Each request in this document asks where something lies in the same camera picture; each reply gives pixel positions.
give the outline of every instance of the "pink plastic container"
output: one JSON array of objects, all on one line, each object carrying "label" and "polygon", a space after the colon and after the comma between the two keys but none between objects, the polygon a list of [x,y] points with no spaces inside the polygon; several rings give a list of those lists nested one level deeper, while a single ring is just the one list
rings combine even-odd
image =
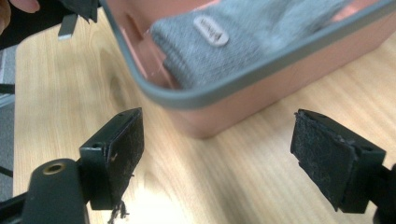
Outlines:
[{"label": "pink plastic container", "polygon": [[156,20],[205,7],[208,0],[101,0],[141,90],[183,133],[210,137],[376,49],[396,31],[396,0],[355,0],[312,36],[199,90],[181,90],[149,35]]}]

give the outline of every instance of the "white tag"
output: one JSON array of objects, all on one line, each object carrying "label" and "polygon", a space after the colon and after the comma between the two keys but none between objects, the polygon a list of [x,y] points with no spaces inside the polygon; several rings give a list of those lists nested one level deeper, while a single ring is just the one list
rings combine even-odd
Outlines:
[{"label": "white tag", "polygon": [[199,16],[195,18],[194,27],[205,40],[214,47],[224,46],[230,38],[227,33],[208,16]]}]

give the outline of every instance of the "gray floor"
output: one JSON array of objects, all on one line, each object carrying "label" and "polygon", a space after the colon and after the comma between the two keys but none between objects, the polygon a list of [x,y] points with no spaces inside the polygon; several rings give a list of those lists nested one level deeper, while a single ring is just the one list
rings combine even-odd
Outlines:
[{"label": "gray floor", "polygon": [[[0,83],[15,83],[16,47],[0,51]],[[0,166],[14,162],[14,103],[0,107]],[[0,202],[12,197],[12,178],[0,174]]]}]

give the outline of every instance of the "wooden table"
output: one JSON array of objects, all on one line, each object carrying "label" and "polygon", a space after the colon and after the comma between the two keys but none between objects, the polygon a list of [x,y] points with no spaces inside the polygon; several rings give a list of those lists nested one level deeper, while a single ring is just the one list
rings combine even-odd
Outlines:
[{"label": "wooden table", "polygon": [[[103,12],[79,20],[72,39],[59,27],[18,48],[14,194],[32,171],[78,148],[118,112],[143,107],[146,149],[124,199],[127,223],[372,223],[335,213],[290,154],[293,112],[305,108],[343,123],[396,162],[396,35],[379,49],[207,140],[177,132],[136,86]],[[92,223],[110,212],[90,211]]]}]

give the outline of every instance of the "wood grain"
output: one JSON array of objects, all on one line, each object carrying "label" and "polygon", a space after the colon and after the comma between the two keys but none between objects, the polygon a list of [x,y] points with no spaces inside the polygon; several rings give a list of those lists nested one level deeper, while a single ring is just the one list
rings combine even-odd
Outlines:
[{"label": "wood grain", "polygon": [[[78,148],[115,114],[143,107],[146,149],[125,193],[119,223],[372,223],[334,212],[290,154],[293,113],[323,113],[384,148],[396,162],[396,35],[379,49],[206,140],[179,133],[136,86],[101,11],[79,20],[72,39],[59,27],[19,45],[14,194],[30,173]],[[106,223],[108,211],[90,211]]]}]

